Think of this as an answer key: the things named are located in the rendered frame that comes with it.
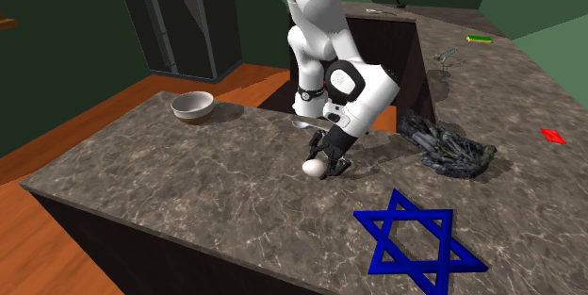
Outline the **dark robot stand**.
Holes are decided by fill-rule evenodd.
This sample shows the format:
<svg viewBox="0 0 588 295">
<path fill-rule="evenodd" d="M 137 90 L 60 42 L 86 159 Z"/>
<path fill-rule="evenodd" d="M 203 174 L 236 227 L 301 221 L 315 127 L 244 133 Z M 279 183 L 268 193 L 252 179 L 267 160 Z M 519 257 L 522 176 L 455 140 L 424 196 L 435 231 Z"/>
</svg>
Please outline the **dark robot stand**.
<svg viewBox="0 0 588 295">
<path fill-rule="evenodd" d="M 400 81 L 399 94 L 372 127 L 394 131 L 408 109 L 435 123 L 416 21 L 383 14 L 348 13 L 346 17 L 362 59 L 383 64 Z"/>
</svg>

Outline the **white egg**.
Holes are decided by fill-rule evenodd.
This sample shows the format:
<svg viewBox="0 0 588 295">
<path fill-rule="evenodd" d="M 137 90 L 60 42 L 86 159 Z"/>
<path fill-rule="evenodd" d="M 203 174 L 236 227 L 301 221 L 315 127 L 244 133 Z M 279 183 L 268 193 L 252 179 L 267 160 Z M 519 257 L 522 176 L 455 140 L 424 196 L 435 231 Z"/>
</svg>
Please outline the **white egg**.
<svg viewBox="0 0 588 295">
<path fill-rule="evenodd" d="M 302 171 L 311 177 L 321 177 L 326 171 L 326 166 L 320 159 L 308 159 L 303 162 Z"/>
</svg>

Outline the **silver spoon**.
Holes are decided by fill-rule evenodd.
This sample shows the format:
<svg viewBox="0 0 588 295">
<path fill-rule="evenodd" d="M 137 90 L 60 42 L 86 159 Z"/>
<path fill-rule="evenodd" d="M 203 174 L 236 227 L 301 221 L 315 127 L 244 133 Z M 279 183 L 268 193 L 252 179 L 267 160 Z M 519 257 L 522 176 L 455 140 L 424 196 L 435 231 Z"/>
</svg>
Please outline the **silver spoon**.
<svg viewBox="0 0 588 295">
<path fill-rule="evenodd" d="M 300 128 L 300 129 L 304 129 L 304 128 L 308 128 L 308 127 L 313 127 L 313 128 L 318 129 L 318 130 L 328 131 L 328 128 L 324 128 L 324 127 L 321 127 L 321 126 L 317 126 L 317 125 L 314 125 L 314 124 L 311 124 L 311 123 L 307 123 L 307 122 L 302 122 L 302 121 L 292 121 L 292 124 L 294 126 L 296 126 L 297 128 Z"/>
</svg>

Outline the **white and brown bowl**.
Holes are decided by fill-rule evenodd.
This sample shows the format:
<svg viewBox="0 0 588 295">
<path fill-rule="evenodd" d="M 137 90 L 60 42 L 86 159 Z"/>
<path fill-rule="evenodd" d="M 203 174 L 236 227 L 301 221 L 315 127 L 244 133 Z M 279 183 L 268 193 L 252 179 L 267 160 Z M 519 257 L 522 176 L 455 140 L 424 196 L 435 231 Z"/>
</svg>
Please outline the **white and brown bowl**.
<svg viewBox="0 0 588 295">
<path fill-rule="evenodd" d="M 197 125 L 211 119 L 215 107 L 214 96 L 206 91 L 191 91 L 171 101 L 174 116 L 181 122 Z"/>
</svg>

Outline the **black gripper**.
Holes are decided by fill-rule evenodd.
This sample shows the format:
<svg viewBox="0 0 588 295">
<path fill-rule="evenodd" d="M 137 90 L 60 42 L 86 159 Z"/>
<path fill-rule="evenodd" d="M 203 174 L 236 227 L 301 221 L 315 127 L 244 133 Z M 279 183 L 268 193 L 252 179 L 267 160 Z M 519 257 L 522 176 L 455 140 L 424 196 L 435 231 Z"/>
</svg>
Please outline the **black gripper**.
<svg viewBox="0 0 588 295">
<path fill-rule="evenodd" d="M 309 141 L 310 149 L 307 159 L 315 159 L 321 151 L 329 157 L 326 169 L 320 176 L 321 180 L 327 177 L 339 176 L 348 169 L 351 161 L 342 156 L 348 152 L 356 141 L 357 137 L 346 133 L 336 124 L 328 132 L 325 130 L 317 130 L 315 132 Z"/>
</svg>

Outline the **blue star frame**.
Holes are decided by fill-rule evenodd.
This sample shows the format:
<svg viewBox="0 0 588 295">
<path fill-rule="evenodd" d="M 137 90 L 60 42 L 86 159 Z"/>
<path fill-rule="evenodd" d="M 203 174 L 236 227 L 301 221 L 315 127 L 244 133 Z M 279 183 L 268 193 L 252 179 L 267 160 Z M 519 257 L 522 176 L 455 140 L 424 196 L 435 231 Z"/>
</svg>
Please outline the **blue star frame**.
<svg viewBox="0 0 588 295">
<path fill-rule="evenodd" d="M 353 216 L 376 240 L 370 275 L 405 274 L 425 295 L 449 295 L 453 273 L 486 272 L 489 267 L 452 235 L 451 209 L 421 209 L 400 191 L 392 191 L 385 210 L 355 210 Z M 396 221 L 417 221 L 439 240 L 435 260 L 412 260 L 390 238 Z"/>
</svg>

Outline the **red flat square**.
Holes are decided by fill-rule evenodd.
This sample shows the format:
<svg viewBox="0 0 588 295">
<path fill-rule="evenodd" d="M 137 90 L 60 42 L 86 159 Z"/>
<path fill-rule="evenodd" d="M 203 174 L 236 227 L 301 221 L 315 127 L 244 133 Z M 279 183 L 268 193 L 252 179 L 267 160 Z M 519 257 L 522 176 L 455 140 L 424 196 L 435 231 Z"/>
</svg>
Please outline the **red flat square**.
<svg viewBox="0 0 588 295">
<path fill-rule="evenodd" d="M 541 127 L 540 132 L 544 135 L 547 141 L 557 143 L 557 144 L 566 144 L 566 141 L 563 137 L 559 134 L 559 132 L 555 129 L 548 129 Z"/>
</svg>

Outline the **dark tall refrigerator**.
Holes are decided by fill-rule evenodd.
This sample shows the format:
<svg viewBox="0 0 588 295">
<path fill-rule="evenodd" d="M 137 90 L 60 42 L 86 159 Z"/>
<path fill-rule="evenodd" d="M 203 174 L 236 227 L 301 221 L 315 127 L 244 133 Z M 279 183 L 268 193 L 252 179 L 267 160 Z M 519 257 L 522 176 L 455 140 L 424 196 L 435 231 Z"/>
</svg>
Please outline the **dark tall refrigerator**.
<svg viewBox="0 0 588 295">
<path fill-rule="evenodd" d="M 236 0 L 124 0 L 153 74 L 206 83 L 242 63 Z"/>
</svg>

